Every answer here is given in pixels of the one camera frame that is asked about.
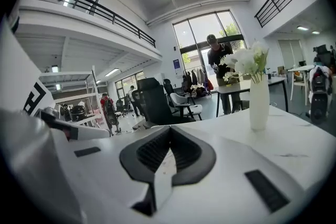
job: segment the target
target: white chair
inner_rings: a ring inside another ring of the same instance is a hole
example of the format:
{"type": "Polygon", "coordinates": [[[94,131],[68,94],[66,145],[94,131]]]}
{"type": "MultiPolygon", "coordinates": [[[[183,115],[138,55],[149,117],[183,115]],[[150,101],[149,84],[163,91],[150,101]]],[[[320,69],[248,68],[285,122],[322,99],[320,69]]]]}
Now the white chair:
{"type": "Polygon", "coordinates": [[[180,116],[190,116],[194,118],[194,115],[198,115],[199,119],[201,118],[202,106],[200,104],[190,105],[188,103],[188,97],[179,96],[176,93],[171,93],[170,98],[176,108],[180,108],[180,116]]]}

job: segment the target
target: dark jacket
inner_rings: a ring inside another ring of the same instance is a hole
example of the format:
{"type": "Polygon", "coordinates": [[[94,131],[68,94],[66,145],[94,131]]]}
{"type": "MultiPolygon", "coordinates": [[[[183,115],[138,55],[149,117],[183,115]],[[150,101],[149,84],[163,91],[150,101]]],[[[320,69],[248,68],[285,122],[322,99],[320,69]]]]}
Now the dark jacket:
{"type": "Polygon", "coordinates": [[[193,78],[193,85],[197,85],[197,76],[196,76],[194,70],[191,71],[191,74],[192,74],[192,78],[193,78]]]}

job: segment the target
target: white vase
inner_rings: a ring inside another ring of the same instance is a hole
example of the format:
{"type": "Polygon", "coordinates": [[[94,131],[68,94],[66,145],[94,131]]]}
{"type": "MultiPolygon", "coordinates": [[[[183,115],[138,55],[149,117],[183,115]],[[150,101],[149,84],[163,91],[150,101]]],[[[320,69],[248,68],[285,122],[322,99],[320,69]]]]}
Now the white vase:
{"type": "Polygon", "coordinates": [[[251,79],[250,126],[252,130],[264,130],[269,112],[269,90],[266,75],[256,75],[251,79]]]}

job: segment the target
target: ceiling light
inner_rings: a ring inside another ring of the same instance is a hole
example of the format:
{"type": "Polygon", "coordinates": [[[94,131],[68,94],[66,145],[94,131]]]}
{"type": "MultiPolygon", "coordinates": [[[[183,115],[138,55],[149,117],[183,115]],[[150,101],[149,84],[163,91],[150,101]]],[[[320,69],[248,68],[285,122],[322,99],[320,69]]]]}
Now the ceiling light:
{"type": "Polygon", "coordinates": [[[51,66],[51,70],[53,73],[57,73],[58,72],[58,66],[51,66]]]}
{"type": "Polygon", "coordinates": [[[305,27],[302,27],[302,26],[298,26],[298,29],[303,30],[303,31],[307,31],[308,30],[308,28],[305,28],[305,27]]]}
{"type": "Polygon", "coordinates": [[[119,68],[114,68],[110,73],[106,74],[105,77],[108,77],[109,75],[113,74],[114,72],[118,71],[119,68]]]}

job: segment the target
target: white flower bouquet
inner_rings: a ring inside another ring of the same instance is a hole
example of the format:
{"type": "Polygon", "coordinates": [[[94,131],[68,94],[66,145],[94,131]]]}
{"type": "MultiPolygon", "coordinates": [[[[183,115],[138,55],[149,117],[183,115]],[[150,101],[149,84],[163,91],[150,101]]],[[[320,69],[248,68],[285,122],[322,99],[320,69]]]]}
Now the white flower bouquet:
{"type": "Polygon", "coordinates": [[[255,42],[250,49],[242,49],[223,57],[219,65],[227,65],[235,69],[235,72],[227,72],[223,79],[229,81],[230,78],[249,74],[255,84],[259,83],[263,78],[268,50],[266,45],[255,42]]]}

